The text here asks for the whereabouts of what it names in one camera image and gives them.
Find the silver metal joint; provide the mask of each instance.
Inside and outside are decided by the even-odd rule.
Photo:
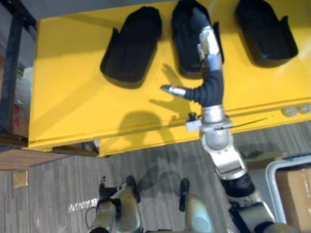
[[[225,122],[225,110],[222,105],[215,105],[211,107],[202,108],[202,122],[203,124],[215,124]]]
[[[218,41],[213,28],[208,25],[202,29],[199,35],[200,44],[197,46],[200,59],[209,55],[217,55],[220,52]]]
[[[230,126],[232,122],[225,115],[222,105],[202,108],[202,145],[222,180],[234,180],[247,172],[242,156],[233,146]]]

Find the black cable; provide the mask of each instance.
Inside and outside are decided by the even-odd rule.
[[[91,206],[91,207],[89,207],[89,208],[87,209],[87,211],[86,211],[86,214],[84,215],[84,220],[85,220],[85,222],[86,222],[86,227],[87,227],[88,230],[90,229],[90,227],[88,226],[88,223],[87,223],[87,214],[88,214],[88,211],[89,211],[90,209],[96,209],[96,206]]]
[[[216,130],[226,130],[226,129],[232,129],[232,128],[236,128],[236,127],[241,127],[241,126],[244,126],[244,125],[249,125],[249,124],[257,123],[257,122],[262,121],[262,120],[267,120],[269,117],[274,117],[274,116],[268,116],[268,117],[265,117],[265,118],[262,118],[262,119],[250,121],[250,122],[247,122],[247,123],[243,123],[241,125],[234,125],[234,126],[229,126],[229,127],[220,127],[220,128],[218,128]]]

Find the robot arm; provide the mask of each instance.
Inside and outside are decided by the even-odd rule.
[[[275,224],[275,219],[252,183],[241,154],[234,147],[229,128],[232,122],[222,106],[224,80],[223,59],[220,43],[211,23],[193,10],[193,23],[201,27],[198,54],[202,64],[202,86],[189,89],[164,85],[162,90],[182,98],[198,102],[202,106],[202,119],[192,113],[186,122],[188,131],[199,131],[204,150],[211,156],[215,170],[231,203],[230,214],[241,232],[267,230],[292,230],[284,224]]]

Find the gray carpet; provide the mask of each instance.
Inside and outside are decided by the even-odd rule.
[[[303,122],[235,135],[235,145],[248,155],[255,150],[311,151],[311,123]],[[201,196],[215,232],[235,232],[220,183],[199,141],[116,154],[105,159],[72,156],[29,168],[29,185],[12,188],[13,172],[0,172],[0,232],[86,232],[84,214],[98,197],[100,178],[121,184],[133,175],[141,193],[139,208],[145,230],[184,228],[178,211],[178,186],[190,180]],[[94,213],[89,212],[89,222]]]

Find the yellow tabletop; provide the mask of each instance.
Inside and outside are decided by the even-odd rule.
[[[298,56],[275,68],[260,68],[250,62],[243,45],[241,29],[234,16],[238,0],[199,2],[208,8],[213,21],[220,22],[225,53],[224,107],[235,124],[248,122],[250,118],[260,118],[261,113],[271,113],[284,106],[310,102],[309,0],[268,1],[278,18],[289,16],[289,25],[299,49]],[[200,106],[159,89],[163,84],[196,87],[202,83],[202,80],[184,78],[177,71],[171,29],[171,16],[176,2],[146,5],[160,10],[162,35],[146,79],[139,89],[124,89],[111,84],[99,67],[112,28],[120,30],[126,17],[142,5],[39,21],[30,149],[50,150],[55,146],[104,138],[101,141],[101,152],[104,154],[197,137],[192,133],[181,136],[184,133],[181,126],[169,128],[181,125],[189,112],[199,113]],[[283,117],[279,116],[280,124],[293,121],[286,121]],[[303,115],[295,121],[309,117]],[[276,125],[278,119],[273,119],[273,124],[263,123],[257,128]],[[139,140],[139,135],[142,133],[146,136],[146,132],[150,132],[148,138],[152,142],[149,139],[146,142]],[[115,143],[116,140],[124,140],[120,137],[124,134],[136,143],[128,146]]]

